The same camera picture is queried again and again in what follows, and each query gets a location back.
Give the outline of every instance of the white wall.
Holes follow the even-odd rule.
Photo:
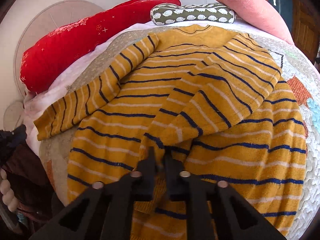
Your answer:
[[[14,101],[22,100],[14,82],[13,60],[19,39],[30,21],[48,6],[63,0],[16,0],[0,24],[0,129],[3,115]],[[87,0],[105,10],[127,0]]]

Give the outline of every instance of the white bed sheet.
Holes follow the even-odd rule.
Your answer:
[[[233,24],[219,23],[219,22],[211,22],[211,21],[185,21],[170,24],[167,26],[190,26],[193,24],[198,24],[200,26],[217,26],[225,29],[235,30],[239,32],[245,32],[249,34],[259,35],[267,38],[271,38],[274,40],[281,41],[281,39],[266,33],[258,28],[253,27],[242,19],[236,19]],[[37,140],[38,130],[34,125],[34,121],[38,119],[45,109],[53,104],[58,99],[62,98],[67,93],[67,86],[70,86],[79,76],[80,74],[88,67],[88,65],[102,52],[104,52],[110,43],[120,34],[128,32],[128,31],[136,31],[136,30],[146,30],[152,29],[159,26],[156,26],[152,21],[145,24],[135,24],[131,27],[119,32],[114,35],[112,38],[107,40],[105,43],[96,47],[96,49],[77,61],[75,61],[70,67],[68,67],[63,73],[61,73],[57,79],[52,83],[49,90],[38,94],[33,99],[24,102],[24,124],[27,127],[27,144],[33,150],[33,152],[39,156],[40,142]],[[316,75],[320,79],[320,74],[317,69],[312,65],[312,63],[307,59],[307,57],[299,51],[305,59],[309,62],[310,66],[314,69]]]

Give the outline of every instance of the corduroy pillow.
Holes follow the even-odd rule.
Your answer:
[[[266,0],[217,0],[234,10],[251,25],[294,45],[290,31],[280,14]]]

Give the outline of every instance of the metal screw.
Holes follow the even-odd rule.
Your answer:
[[[97,182],[92,184],[92,187],[94,189],[101,189],[101,188],[103,188],[103,186],[104,186],[104,184],[101,181],[97,181]]]
[[[225,180],[220,180],[218,182],[218,187],[222,187],[222,188],[225,188],[225,187],[228,187],[228,182],[226,182]]]
[[[190,176],[191,176],[191,173],[189,171],[180,172],[180,177],[189,178]]]
[[[130,173],[130,176],[133,178],[140,178],[142,176],[142,173],[140,171],[132,171]]]

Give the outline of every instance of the wooden door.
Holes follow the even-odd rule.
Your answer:
[[[294,44],[314,64],[319,49],[320,28],[299,0],[293,0],[292,37]]]

